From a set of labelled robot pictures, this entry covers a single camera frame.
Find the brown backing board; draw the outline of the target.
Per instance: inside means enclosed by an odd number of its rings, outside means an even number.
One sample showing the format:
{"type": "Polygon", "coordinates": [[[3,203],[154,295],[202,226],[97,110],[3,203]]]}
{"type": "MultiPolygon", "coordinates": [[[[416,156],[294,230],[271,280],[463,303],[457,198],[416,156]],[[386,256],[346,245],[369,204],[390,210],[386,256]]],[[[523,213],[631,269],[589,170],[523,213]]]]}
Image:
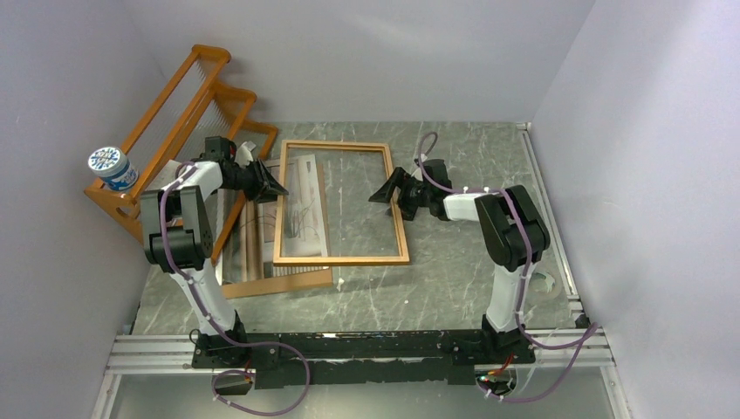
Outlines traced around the brown backing board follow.
{"type": "Polygon", "coordinates": [[[276,204],[246,203],[229,221],[238,194],[217,193],[217,224],[222,245],[216,276],[228,299],[297,292],[333,285],[328,266],[277,266],[272,262],[276,204]]]}

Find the plant photo print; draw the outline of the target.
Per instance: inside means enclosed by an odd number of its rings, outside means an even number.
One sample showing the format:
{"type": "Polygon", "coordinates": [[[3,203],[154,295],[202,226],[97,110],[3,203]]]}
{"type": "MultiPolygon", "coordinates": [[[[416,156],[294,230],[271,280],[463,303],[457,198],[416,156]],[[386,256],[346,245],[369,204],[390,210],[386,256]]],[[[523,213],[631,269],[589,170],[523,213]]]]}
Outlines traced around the plant photo print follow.
{"type": "MultiPolygon", "coordinates": [[[[293,257],[329,255],[328,215],[325,204],[325,171],[315,155],[288,159],[286,187],[296,187],[288,196],[284,213],[282,245],[293,257]]],[[[298,291],[333,285],[328,266],[276,266],[273,251],[278,208],[275,203],[247,203],[224,248],[219,263],[222,283],[244,283],[256,287],[251,296],[298,291]]]]}

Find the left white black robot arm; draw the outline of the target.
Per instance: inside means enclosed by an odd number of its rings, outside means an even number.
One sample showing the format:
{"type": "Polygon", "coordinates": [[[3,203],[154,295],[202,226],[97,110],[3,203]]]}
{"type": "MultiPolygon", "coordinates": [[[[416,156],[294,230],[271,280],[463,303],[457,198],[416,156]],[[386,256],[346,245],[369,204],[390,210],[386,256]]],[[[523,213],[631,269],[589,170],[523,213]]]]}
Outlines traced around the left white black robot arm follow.
{"type": "Polygon", "coordinates": [[[215,239],[205,200],[220,189],[241,191],[255,203],[288,194],[249,151],[210,136],[198,157],[177,168],[173,181],[141,195],[143,249],[148,262],[180,286],[197,318],[194,367],[240,368],[250,360],[250,343],[211,261],[215,239]]]}

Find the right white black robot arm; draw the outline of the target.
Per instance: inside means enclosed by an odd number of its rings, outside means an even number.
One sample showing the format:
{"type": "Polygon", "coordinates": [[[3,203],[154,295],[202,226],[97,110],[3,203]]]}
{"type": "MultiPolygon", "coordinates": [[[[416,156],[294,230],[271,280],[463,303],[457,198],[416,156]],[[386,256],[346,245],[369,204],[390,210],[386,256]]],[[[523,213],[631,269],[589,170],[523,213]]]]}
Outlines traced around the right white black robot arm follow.
{"type": "Polygon", "coordinates": [[[532,363],[532,344],[526,337],[524,302],[535,265],[550,247],[551,237],[526,188],[460,191],[452,189],[445,161],[417,164],[415,178],[397,167],[369,197],[371,203],[395,203],[406,221],[427,208],[439,220],[479,224],[485,249],[494,263],[489,305],[479,329],[442,333],[439,348],[459,365],[532,363]]]}

